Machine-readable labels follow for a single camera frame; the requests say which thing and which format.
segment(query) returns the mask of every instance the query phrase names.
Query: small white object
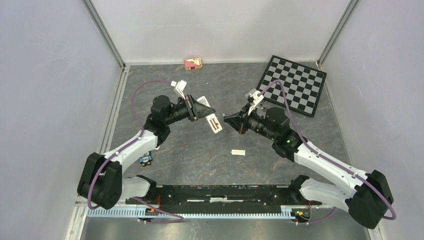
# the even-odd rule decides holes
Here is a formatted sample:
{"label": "small white object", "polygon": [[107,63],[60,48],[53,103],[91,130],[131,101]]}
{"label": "small white object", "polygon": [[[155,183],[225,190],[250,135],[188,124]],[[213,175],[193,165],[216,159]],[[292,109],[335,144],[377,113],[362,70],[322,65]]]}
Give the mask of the small white object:
{"label": "small white object", "polygon": [[[205,96],[201,96],[197,99],[197,101],[205,106],[210,107],[208,100],[206,100]],[[220,121],[218,121],[215,113],[206,116],[207,123],[209,124],[210,129],[212,129],[213,133],[216,134],[223,129]]]}
{"label": "small white object", "polygon": [[245,156],[245,155],[246,155],[246,151],[245,151],[245,150],[237,150],[237,149],[233,149],[233,150],[231,150],[231,154],[232,154],[232,155]]}
{"label": "small white object", "polygon": [[179,81],[179,82],[177,82],[177,83],[176,83],[176,86],[175,86],[175,88],[173,89],[173,91],[174,91],[177,95],[179,95],[180,97],[184,98],[184,93],[183,93],[183,91],[184,91],[184,88],[186,88],[186,85],[187,85],[187,82],[186,82],[186,81],[184,81],[184,80],[181,80],[181,81]]}

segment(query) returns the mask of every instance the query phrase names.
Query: red wire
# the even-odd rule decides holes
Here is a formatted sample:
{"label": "red wire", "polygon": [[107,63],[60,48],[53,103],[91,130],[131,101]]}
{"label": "red wire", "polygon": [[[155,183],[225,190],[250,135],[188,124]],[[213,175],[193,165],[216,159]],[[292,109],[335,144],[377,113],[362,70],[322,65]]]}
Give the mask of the red wire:
{"label": "red wire", "polygon": [[309,202],[308,202],[308,204],[307,204],[307,209],[306,209],[306,211],[308,211],[309,209],[311,209],[311,207],[312,207],[312,202],[311,202],[311,201],[309,201]]}

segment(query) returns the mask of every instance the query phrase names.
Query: small box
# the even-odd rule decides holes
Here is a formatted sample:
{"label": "small box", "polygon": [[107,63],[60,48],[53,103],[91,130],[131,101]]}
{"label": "small box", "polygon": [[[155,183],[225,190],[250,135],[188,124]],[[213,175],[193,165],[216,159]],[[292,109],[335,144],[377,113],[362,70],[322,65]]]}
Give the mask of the small box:
{"label": "small box", "polygon": [[202,67],[202,60],[200,57],[186,59],[184,60],[184,67],[185,70],[200,69]]}

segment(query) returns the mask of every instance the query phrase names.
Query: white bracket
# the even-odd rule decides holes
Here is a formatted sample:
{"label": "white bracket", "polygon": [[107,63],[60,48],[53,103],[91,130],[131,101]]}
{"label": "white bracket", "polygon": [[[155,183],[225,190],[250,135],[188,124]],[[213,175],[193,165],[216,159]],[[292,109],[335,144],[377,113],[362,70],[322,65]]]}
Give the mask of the white bracket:
{"label": "white bracket", "polygon": [[250,92],[248,92],[245,95],[246,98],[253,98],[253,102],[250,103],[251,106],[249,108],[249,112],[247,112],[248,116],[264,99],[264,95],[259,95],[260,93],[261,93],[260,91],[258,91],[256,89],[252,89]]}
{"label": "white bracket", "polygon": [[178,95],[178,96],[180,96],[180,97],[182,97],[182,98],[184,98],[184,93],[183,93],[183,91],[184,91],[184,88],[186,87],[186,85],[187,85],[187,82],[186,81],[184,81],[184,80],[181,80],[181,81],[179,81],[179,82],[175,82],[175,81],[172,81],[171,82],[171,86],[173,86],[173,87],[175,87],[174,89],[173,89],[173,91]]}
{"label": "white bracket", "polygon": [[[209,105],[208,100],[206,100],[206,97],[205,96],[199,97],[199,99],[197,99],[197,101],[200,104],[203,104],[205,106],[211,107]],[[210,115],[207,115],[206,116],[206,120],[207,120],[207,123],[209,124],[210,129],[212,129],[212,131],[213,131],[214,134],[218,133],[219,131],[221,131],[223,129],[223,127],[221,126],[220,121],[218,121],[218,118],[215,115],[215,113],[212,113]]]}

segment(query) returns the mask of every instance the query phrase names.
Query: enclosure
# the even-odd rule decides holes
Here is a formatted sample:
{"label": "enclosure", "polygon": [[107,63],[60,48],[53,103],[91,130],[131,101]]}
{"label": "enclosure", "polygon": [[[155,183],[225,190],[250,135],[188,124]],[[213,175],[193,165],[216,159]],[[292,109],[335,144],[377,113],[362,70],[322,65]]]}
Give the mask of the enclosure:
{"label": "enclosure", "polygon": [[[422,1],[16,0],[0,6],[1,239],[420,238]],[[186,70],[184,60],[198,57],[201,68]],[[290,126],[297,123],[308,141],[342,163],[384,173],[396,220],[367,229],[338,209],[307,226],[264,217],[149,225],[89,211],[77,194],[87,156],[137,134],[133,94],[153,79],[186,81],[184,93],[205,96],[222,130],[213,133],[204,119],[178,121],[151,152],[151,165],[135,159],[124,178],[144,175],[170,186],[285,186],[307,175],[330,183],[276,154],[270,139],[224,123],[223,114],[248,103],[245,94],[263,90],[280,59],[313,79],[323,76],[310,112],[293,110]],[[159,95],[176,103],[173,89],[143,86],[135,113],[144,121]],[[266,100],[258,113],[277,104]],[[331,207],[313,206],[311,219]]]}

